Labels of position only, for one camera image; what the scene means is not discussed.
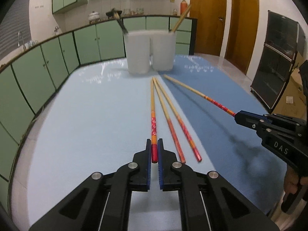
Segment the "right hand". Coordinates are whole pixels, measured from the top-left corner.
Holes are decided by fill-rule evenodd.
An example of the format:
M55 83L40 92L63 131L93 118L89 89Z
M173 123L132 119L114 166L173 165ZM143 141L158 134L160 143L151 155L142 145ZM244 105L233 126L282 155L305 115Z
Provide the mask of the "right hand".
M284 178L285 195L284 195L283 201L287 199L289 194L295 194L297 192L298 183L300 183L302 186L307 185L307 177L300 178L298 173L288 165L285 178Z

